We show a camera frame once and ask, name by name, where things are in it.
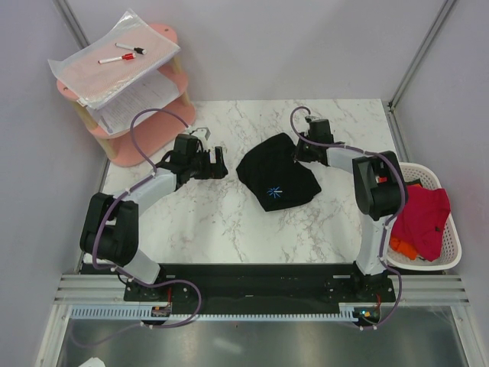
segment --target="marble tabletop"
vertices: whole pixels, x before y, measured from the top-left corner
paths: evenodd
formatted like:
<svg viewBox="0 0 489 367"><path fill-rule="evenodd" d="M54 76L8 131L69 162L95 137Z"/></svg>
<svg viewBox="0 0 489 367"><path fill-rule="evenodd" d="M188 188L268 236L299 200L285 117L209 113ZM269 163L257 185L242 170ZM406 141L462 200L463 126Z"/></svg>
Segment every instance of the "marble tabletop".
<svg viewBox="0 0 489 367"><path fill-rule="evenodd" d="M191 180L140 217L139 246L162 263L343 263L354 261L361 242L360 212L353 178L319 163L304 164L322 188L312 202L266 213L242 184L236 167L249 150L286 132L294 142L289 115L308 106L329 119L336 141L369 151L393 150L379 99L196 102L194 127L211 130L209 146L223 147L229 175ZM303 112L296 125L305 131ZM173 143L157 152L158 162ZM150 171L146 162L123 168L110 164L104 193L130 186Z"/></svg>

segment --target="plastic sheet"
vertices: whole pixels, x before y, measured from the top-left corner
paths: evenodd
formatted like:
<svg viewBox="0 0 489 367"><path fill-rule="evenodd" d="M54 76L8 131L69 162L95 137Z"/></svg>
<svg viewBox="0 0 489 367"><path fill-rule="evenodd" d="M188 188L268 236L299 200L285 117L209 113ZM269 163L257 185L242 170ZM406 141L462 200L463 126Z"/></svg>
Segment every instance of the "plastic sheet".
<svg viewBox="0 0 489 367"><path fill-rule="evenodd" d="M99 64L131 51L115 46L129 44L147 50L133 60ZM104 37L64 61L48 60L54 76L79 97L80 103L100 109L124 88L169 61L180 48L158 34L131 9Z"/></svg>

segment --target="dry erase marker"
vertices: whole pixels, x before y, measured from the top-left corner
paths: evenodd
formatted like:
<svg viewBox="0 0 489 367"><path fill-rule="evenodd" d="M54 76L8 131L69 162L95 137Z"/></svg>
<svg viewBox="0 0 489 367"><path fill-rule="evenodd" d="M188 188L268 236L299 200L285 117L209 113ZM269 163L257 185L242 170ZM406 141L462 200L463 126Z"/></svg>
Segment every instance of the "dry erase marker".
<svg viewBox="0 0 489 367"><path fill-rule="evenodd" d="M145 55L147 52L144 48L132 47L132 46L129 46L128 44L120 44L119 42L117 42L115 44L115 46L119 47L119 48L125 48L126 50L136 51L140 55Z"/></svg>
<svg viewBox="0 0 489 367"><path fill-rule="evenodd" d="M119 56L119 57L113 57L111 59L99 60L99 63L113 63L114 61L132 60L134 58L136 58L136 54L133 52L131 54L126 54L126 55L122 55L122 56Z"/></svg>

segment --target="laundry basket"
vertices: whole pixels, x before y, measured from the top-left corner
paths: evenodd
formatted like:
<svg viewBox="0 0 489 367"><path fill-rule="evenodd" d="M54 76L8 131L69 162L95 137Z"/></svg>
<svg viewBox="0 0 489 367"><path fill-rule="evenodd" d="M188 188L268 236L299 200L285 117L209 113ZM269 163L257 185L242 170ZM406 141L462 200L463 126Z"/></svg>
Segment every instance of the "laundry basket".
<svg viewBox="0 0 489 367"><path fill-rule="evenodd" d="M438 177L431 170L420 164L401 162L400 169L403 172L404 180L406 182L420 179L421 184L426 189L434 190L442 187ZM460 257L460 240L458 239L457 229L453 223L452 214L449 215L445 224L445 230L443 231L442 254L435 261L427 261L420 258L411 260L399 252L395 252L390 246L387 250L387 260L389 263L398 268L417 271L439 271L450 269L458 264Z"/></svg>

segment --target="orange cloth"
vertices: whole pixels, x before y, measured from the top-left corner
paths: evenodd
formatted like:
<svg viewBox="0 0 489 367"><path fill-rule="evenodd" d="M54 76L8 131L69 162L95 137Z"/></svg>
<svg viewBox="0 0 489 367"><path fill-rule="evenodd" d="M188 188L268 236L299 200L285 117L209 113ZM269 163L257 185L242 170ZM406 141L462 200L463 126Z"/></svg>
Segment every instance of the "orange cloth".
<svg viewBox="0 0 489 367"><path fill-rule="evenodd" d="M390 237L390 247L395 252L399 252L400 254L405 255L411 260L416 260L416 256L418 255L418 251L413 245L406 241L403 241L402 239L398 239L393 235Z"/></svg>

